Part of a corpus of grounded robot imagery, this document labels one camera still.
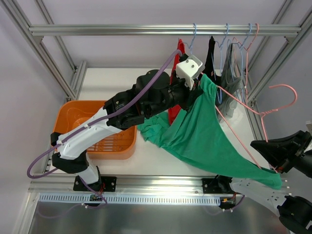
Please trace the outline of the green tank top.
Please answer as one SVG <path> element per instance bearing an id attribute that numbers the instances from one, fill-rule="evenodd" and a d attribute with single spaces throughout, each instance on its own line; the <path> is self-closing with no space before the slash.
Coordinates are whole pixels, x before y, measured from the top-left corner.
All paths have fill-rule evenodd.
<path id="1" fill-rule="evenodd" d="M 137 126 L 143 139 L 179 160 L 221 176 L 248 178 L 279 190 L 279 174 L 245 159 L 223 132 L 215 110 L 217 86 L 204 75 L 203 92 L 189 111 L 180 110 L 172 124 L 167 112 L 146 119 Z"/>

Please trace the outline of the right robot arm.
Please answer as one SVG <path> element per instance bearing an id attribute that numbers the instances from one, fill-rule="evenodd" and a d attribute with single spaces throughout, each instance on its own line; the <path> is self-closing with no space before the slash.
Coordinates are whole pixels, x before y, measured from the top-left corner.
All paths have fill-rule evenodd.
<path id="1" fill-rule="evenodd" d="M 254 140 L 256 149 L 279 173 L 287 173 L 295 168 L 307 177 L 312 176 L 312 135 L 308 131 L 298 131 L 287 137 Z M 275 213 L 280 222 L 294 234 L 312 232 L 312 203 L 301 196 L 292 196 L 284 191 L 261 185 L 251 179 L 236 179 L 220 176 L 218 189 L 227 194 L 237 192 Z"/>

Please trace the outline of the blue wire hanger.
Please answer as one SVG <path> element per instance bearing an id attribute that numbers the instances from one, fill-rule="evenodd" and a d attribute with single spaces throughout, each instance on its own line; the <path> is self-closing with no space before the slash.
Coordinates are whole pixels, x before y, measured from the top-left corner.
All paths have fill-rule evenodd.
<path id="1" fill-rule="evenodd" d="M 197 24 L 193 23 L 193 27 L 194 27 L 194 31 L 193 31 L 193 38 L 191 40 L 190 43 L 184 42 L 183 44 L 189 49 L 190 54 L 193 54 L 193 44 L 194 44 L 194 40 L 196 38 L 197 35 Z"/>

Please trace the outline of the red tank top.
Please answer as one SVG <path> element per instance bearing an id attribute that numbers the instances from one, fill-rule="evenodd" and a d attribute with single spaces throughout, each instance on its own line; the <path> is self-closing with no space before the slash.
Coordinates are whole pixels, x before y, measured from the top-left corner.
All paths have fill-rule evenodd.
<path id="1" fill-rule="evenodd" d="M 182 39 L 178 40 L 177 49 L 180 50 L 182 54 L 185 54 L 185 45 L 184 45 Z M 170 84 L 172 84 L 174 82 L 174 71 L 176 70 L 176 65 L 179 63 L 179 59 L 180 59 L 180 55 L 177 54 L 174 58 L 174 64 L 173 64 L 171 76 L 170 76 Z M 174 106 L 168 110 L 168 119 L 169 119 L 170 125 L 172 125 L 175 118 L 179 114 L 180 110 L 181 110 L 181 107 L 179 105 L 176 105 L 176 106 Z"/>

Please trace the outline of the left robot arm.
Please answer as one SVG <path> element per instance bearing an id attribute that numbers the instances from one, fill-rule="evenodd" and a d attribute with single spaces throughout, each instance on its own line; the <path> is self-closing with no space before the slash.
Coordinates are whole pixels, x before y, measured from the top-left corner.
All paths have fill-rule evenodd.
<path id="1" fill-rule="evenodd" d="M 171 76 L 157 69 L 139 76 L 131 89 L 105 101 L 92 117 L 75 129 L 51 134 L 51 144 L 56 148 L 52 165 L 67 174 L 75 174 L 85 189 L 99 191 L 103 186 L 100 171 L 90 161 L 87 149 L 176 105 L 188 110 L 202 94 L 197 87 L 197 76 L 180 68 Z"/>

